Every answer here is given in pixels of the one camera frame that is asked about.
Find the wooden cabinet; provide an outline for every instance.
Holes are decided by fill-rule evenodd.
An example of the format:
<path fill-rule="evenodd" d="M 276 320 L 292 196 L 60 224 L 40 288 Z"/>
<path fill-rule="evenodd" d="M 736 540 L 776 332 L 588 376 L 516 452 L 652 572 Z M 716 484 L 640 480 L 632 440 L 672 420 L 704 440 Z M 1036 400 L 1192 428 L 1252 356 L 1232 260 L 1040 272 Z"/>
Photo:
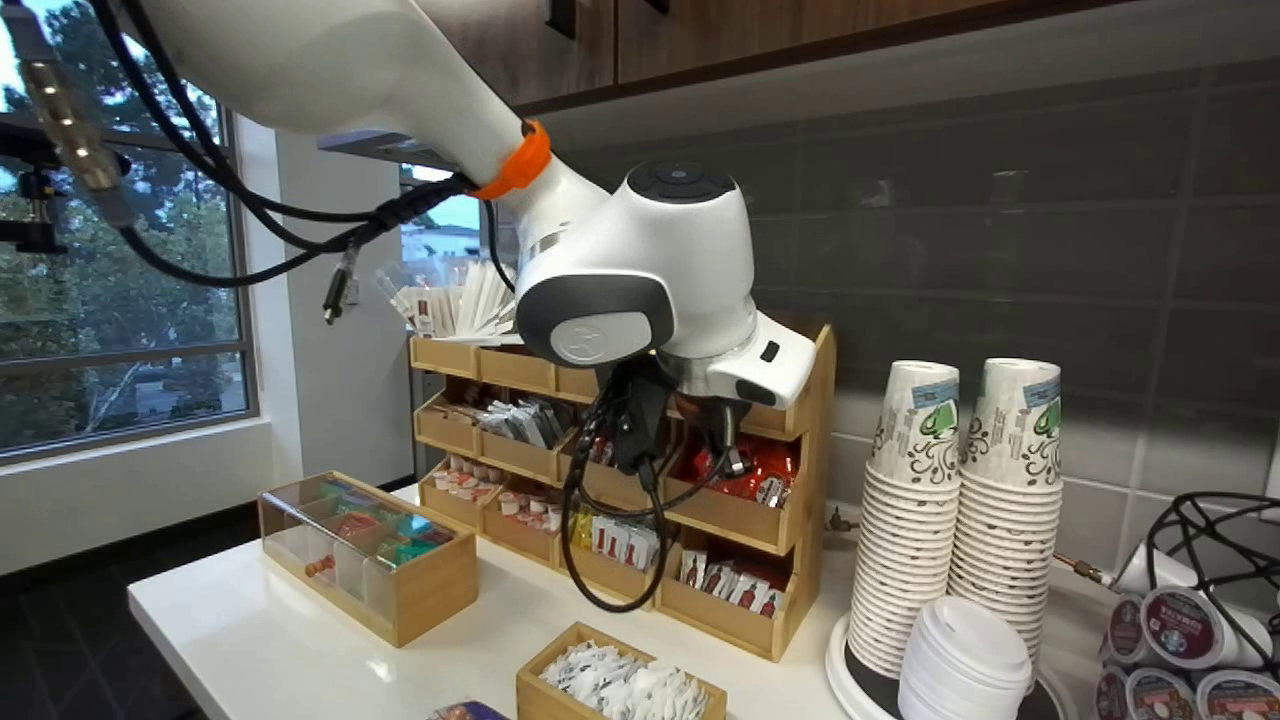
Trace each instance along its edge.
<path fill-rule="evenodd" d="M 616 0 L 576 0 L 576 36 L 548 28 L 548 0 L 420 0 L 420 8 L 512 108 L 612 88 Z"/>
<path fill-rule="evenodd" d="M 680 584 L 676 580 L 680 552 L 676 552 L 668 560 L 668 576 L 660 580 L 652 608 L 772 660 L 788 648 L 792 632 L 800 628 L 804 612 L 820 592 L 836 336 L 832 328 L 812 328 L 808 336 L 816 340 L 816 368 L 804 396 L 788 412 L 752 408 L 744 416 L 744 436 L 780 440 L 796 448 L 796 480 L 780 508 L 752 504 L 744 496 L 728 496 L 712 488 L 692 492 L 688 480 L 664 476 L 664 496 L 668 500 L 680 496 L 680 504 L 668 512 L 668 524 L 676 528 L 680 544 L 684 540 L 720 544 L 720 548 L 780 564 L 788 584 L 780 588 L 776 612 L 756 616 L 748 608 L 724 604 L 700 588 Z M 412 340 L 408 360 L 416 372 L 444 376 L 440 396 L 420 404 L 412 416 L 420 444 L 500 468 L 516 484 L 540 484 L 552 492 L 564 488 L 564 476 L 572 464 L 564 440 L 556 448 L 532 448 L 508 436 L 492 436 L 472 420 L 468 404 L 480 396 L 476 388 L 496 388 L 496 392 L 516 388 L 540 400 L 592 404 L 596 400 L 592 372 L 556 368 L 548 360 L 520 356 L 520 352 L 460 348 L 460 344 L 432 344 L 432 340 Z M 548 568 L 564 568 L 560 544 L 552 536 L 536 536 L 508 524 L 496 512 L 496 500 L 488 500 L 484 508 L 460 508 L 456 500 L 432 492 L 428 484 L 432 480 L 424 476 L 420 480 L 424 508 L 476 528 L 492 544 L 504 544 Z M 640 492 L 636 476 L 620 476 L 604 464 L 588 464 L 584 488 L 616 512 L 648 512 L 648 496 Z M 636 588 L 648 584 L 648 576 L 632 568 L 620 572 L 620 564 L 612 568 L 612 560 L 592 560 L 588 552 L 576 552 L 576 556 L 580 556 L 576 568 L 592 580 L 592 588 L 604 588 L 628 600 L 628 596 L 640 596 Z"/>
<path fill-rule="evenodd" d="M 520 112 L 912 44 L 1120 0 L 420 0 Z"/>
<path fill-rule="evenodd" d="M 840 40 L 964 16 L 1000 0 L 668 0 L 620 4 L 620 84 L 720 76 L 808 56 Z"/>

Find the countertop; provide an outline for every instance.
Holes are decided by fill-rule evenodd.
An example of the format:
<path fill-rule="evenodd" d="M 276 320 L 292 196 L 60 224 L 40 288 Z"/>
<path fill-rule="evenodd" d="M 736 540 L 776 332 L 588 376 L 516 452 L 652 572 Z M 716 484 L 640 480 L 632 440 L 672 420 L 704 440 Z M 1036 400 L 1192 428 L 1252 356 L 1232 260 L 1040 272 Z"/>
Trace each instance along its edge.
<path fill-rule="evenodd" d="M 852 548 L 828 548 L 824 592 L 776 664 L 664 612 L 608 616 L 576 596 L 568 576 L 496 544 L 480 544 L 480 600 L 404 648 L 272 568 L 256 540 L 148 576 L 128 588 L 128 604 L 208 716 L 396 720 L 456 700 L 516 716 L 516 668 L 584 620 L 720 684 L 732 716 L 840 720 L 824 652 L 848 612 L 848 584 Z M 1072 716 L 1088 716 L 1108 592 L 1076 576 L 1056 576 L 1052 588 L 1040 660 Z"/>

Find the black cable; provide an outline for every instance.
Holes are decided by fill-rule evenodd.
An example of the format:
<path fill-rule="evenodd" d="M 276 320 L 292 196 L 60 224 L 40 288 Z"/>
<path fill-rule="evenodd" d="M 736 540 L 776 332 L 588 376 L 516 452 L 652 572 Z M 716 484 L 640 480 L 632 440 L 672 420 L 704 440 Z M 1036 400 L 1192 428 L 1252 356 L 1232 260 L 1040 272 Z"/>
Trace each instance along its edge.
<path fill-rule="evenodd" d="M 568 464 L 568 476 L 564 476 L 564 492 L 560 492 L 560 556 L 564 556 L 564 572 L 568 580 L 576 584 L 576 592 L 584 592 L 588 604 L 604 608 L 604 612 L 636 612 L 644 608 L 656 588 L 664 584 L 664 572 L 668 572 L 668 552 L 672 552 L 672 536 L 668 536 L 668 520 L 664 520 L 664 508 L 660 508 L 660 464 L 648 460 L 640 472 L 648 480 L 640 480 L 648 504 L 652 504 L 652 532 L 656 532 L 656 564 L 652 564 L 652 576 L 648 584 L 640 588 L 640 596 L 624 600 L 624 604 L 612 604 L 604 596 L 592 592 L 592 584 L 580 576 L 576 560 L 572 560 L 572 516 L 576 516 L 576 496 L 584 488 L 584 476 L 588 476 L 588 452 L 596 444 L 596 428 L 588 424 L 588 432 L 580 436 L 576 452 L 572 452 L 572 464 Z"/>
<path fill-rule="evenodd" d="M 164 80 L 168 96 L 180 104 L 180 112 L 184 112 L 192 136 L 200 140 L 204 156 L 220 168 L 220 176 L 224 176 L 228 184 L 236 184 L 236 188 L 244 192 L 244 196 L 240 196 L 244 204 L 252 200 L 252 204 L 260 204 L 260 208 L 272 208 L 272 212 L 284 212 L 284 216 L 300 216 L 300 220 L 320 220 L 320 224 L 360 224 L 360 220 L 368 220 L 368 212 L 312 212 L 312 208 L 276 204 L 276 200 L 244 188 L 244 180 L 236 176 L 236 168 L 224 160 L 220 144 L 212 140 L 200 108 L 192 104 L 188 84 L 184 84 L 180 72 L 172 68 L 172 60 L 168 60 L 168 52 L 164 52 L 164 40 L 160 40 L 152 16 L 144 12 L 144 4 L 124 0 L 124 12 L 128 12 L 128 20 L 136 24 L 140 44 L 152 52 L 152 60 L 156 60 L 156 68 L 160 68 L 160 80 Z"/>
<path fill-rule="evenodd" d="M 232 164 L 220 156 L 216 140 L 208 136 L 204 128 L 204 116 L 192 108 L 188 92 L 176 84 L 176 104 L 184 112 L 196 112 L 188 116 L 192 132 L 200 136 L 204 152 L 200 156 L 188 136 L 168 120 L 168 112 L 160 108 L 148 76 L 140 72 L 140 64 L 132 60 L 128 44 L 124 44 L 124 32 L 108 8 L 108 0 L 92 0 L 96 8 L 96 20 L 100 20 L 100 32 L 124 72 L 124 80 L 132 84 L 132 92 L 140 96 L 140 104 L 148 108 L 148 116 L 156 120 L 156 128 L 164 132 L 164 140 L 188 160 L 196 164 L 204 176 L 212 176 L 224 192 L 232 192 L 268 232 L 276 232 L 284 244 L 296 244 L 296 248 L 312 248 L 312 240 L 300 240 L 296 232 L 288 232 L 280 220 L 268 216 L 272 212 L 284 212 L 284 216 L 300 216 L 300 220 L 324 220 L 324 224 L 356 224 L 356 220 L 368 220 L 368 212 L 308 212 L 308 208 L 288 208 L 288 204 L 276 204 L 276 200 L 264 200 L 260 192 L 244 188 L 244 180 L 232 172 Z M 156 68 L 172 72 L 164 48 L 148 48 Z"/>
<path fill-rule="evenodd" d="M 248 284 L 264 284 L 264 280 L 272 280 L 272 276 L 284 276 L 284 272 L 292 272 L 292 268 L 300 268 L 300 264 L 308 264 L 308 260 L 316 260 L 316 256 L 324 256 L 324 252 L 364 248 L 364 244 L 376 240 L 380 232 L 388 232 L 388 228 L 396 228 L 396 224 L 404 224 L 404 220 L 436 208 L 440 200 L 448 200 L 448 196 L 456 196 L 456 192 L 472 192 L 472 188 L 476 188 L 476 184 L 472 184 L 468 176 L 448 176 L 448 180 L 440 180 L 440 184 L 416 184 L 412 192 L 380 204 L 368 224 L 348 228 L 348 232 L 340 232 L 340 236 L 332 236 L 332 240 L 324 240 L 324 244 L 316 244 L 316 248 L 304 248 L 304 252 L 292 256 L 292 260 L 280 260 L 280 264 L 260 268 L 260 272 L 248 272 L 248 276 L 204 276 L 204 272 L 180 268 L 180 264 L 164 260 L 160 252 L 152 252 L 148 240 L 144 240 L 136 228 L 116 228 L 116 232 L 124 236 L 124 244 L 128 244 L 144 264 L 152 264 L 152 268 L 164 272 L 164 276 L 176 276 L 176 280 L 184 280 L 184 284 L 204 284 L 204 288 L 248 288 Z"/>

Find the robotic arm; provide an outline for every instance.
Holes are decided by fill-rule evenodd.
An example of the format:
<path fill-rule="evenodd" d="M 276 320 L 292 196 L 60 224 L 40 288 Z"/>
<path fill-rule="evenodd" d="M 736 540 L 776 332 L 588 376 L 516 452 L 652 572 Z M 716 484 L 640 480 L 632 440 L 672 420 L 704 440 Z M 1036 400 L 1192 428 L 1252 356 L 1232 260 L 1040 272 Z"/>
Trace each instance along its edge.
<path fill-rule="evenodd" d="M 188 80 L 268 128 L 404 132 L 480 188 L 528 140 L 420 0 L 140 8 Z M 516 332 L 532 352 L 584 368 L 656 352 L 688 396 L 780 408 L 800 396 L 816 348 L 752 304 L 748 208 L 724 172 L 640 164 L 604 192 L 548 156 L 496 204 L 520 232 Z"/>

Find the orange joint ring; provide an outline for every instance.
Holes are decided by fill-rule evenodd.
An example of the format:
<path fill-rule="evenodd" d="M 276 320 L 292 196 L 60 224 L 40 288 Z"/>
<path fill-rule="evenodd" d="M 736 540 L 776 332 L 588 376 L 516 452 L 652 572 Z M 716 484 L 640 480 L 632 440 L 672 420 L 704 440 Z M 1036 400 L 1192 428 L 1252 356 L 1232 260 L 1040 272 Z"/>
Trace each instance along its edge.
<path fill-rule="evenodd" d="M 476 200 L 500 200 L 508 192 L 528 188 L 552 164 L 552 136 L 540 120 L 524 120 L 524 144 L 504 160 L 504 168 L 480 184 Z"/>

